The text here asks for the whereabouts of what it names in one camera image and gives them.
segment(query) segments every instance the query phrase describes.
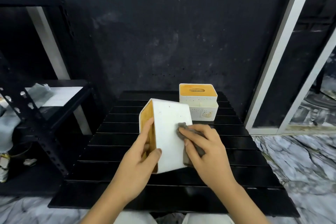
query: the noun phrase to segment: white tissue box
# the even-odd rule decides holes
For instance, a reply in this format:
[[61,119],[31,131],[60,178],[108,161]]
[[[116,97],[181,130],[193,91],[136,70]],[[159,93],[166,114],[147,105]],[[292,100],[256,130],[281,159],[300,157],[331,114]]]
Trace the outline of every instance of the white tissue box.
[[192,120],[214,121],[218,110],[217,93],[211,84],[179,85],[180,103],[188,104]]
[[178,137],[176,130],[178,123],[192,125],[189,106],[179,102],[150,99],[139,114],[140,132],[151,117],[154,117],[154,124],[148,133],[149,151],[144,154],[144,159],[156,148],[162,150],[153,173],[159,174],[185,167],[184,142]]

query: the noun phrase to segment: white paper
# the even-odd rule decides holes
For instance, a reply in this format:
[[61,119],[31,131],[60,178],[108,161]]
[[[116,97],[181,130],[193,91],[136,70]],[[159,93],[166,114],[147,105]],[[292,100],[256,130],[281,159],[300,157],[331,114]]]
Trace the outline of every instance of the white paper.
[[50,87],[54,95],[43,106],[64,106],[83,87]]

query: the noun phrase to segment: finger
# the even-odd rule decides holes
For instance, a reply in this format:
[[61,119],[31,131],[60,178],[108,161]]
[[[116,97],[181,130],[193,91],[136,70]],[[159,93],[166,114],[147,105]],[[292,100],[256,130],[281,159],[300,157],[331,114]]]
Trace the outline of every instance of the finger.
[[188,126],[188,128],[192,128],[202,132],[209,141],[217,140],[218,139],[217,137],[219,137],[217,131],[215,129],[212,129],[209,125],[194,124]]
[[200,158],[197,150],[195,149],[195,146],[189,139],[185,139],[184,144],[185,144],[185,151],[187,152],[192,164],[194,165],[195,168],[199,167],[202,159]]
[[146,143],[147,137],[148,137],[148,132],[150,128],[152,127],[153,123],[154,123],[153,117],[147,120],[144,127],[141,129],[141,133],[139,134],[136,141],[133,143],[132,147],[134,146],[136,148],[139,148],[142,151]]
[[161,149],[155,149],[153,150],[148,157],[145,159],[144,162],[141,163],[141,165],[144,167],[145,172],[151,174],[156,166],[156,164],[158,163],[160,157],[162,154],[162,150]]
[[194,132],[191,132],[184,128],[179,128],[179,131],[182,135],[193,141],[195,144],[197,144],[199,147],[201,147],[203,150],[207,151],[209,148],[209,141],[204,138],[203,136],[200,136],[198,134],[195,134]]
[[141,154],[141,157],[145,154],[146,151],[149,150],[149,144],[146,143],[145,146],[143,147],[143,151],[142,151],[142,154]]

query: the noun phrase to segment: white pants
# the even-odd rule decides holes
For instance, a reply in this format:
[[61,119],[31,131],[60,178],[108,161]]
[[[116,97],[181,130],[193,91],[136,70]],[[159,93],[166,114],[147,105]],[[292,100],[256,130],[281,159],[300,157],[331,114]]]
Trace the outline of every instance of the white pants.
[[[157,224],[155,219],[146,212],[122,211],[114,224]],[[226,214],[188,213],[182,224],[234,224]]]

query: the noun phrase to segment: marble floor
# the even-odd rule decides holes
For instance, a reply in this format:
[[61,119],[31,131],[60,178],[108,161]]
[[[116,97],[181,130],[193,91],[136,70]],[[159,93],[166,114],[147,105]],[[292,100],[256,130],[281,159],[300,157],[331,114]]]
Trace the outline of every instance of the marble floor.
[[[336,223],[336,135],[253,139],[301,215],[300,218],[270,217],[270,222]],[[87,211],[49,209],[49,201],[45,198],[0,198],[0,224],[73,224]]]

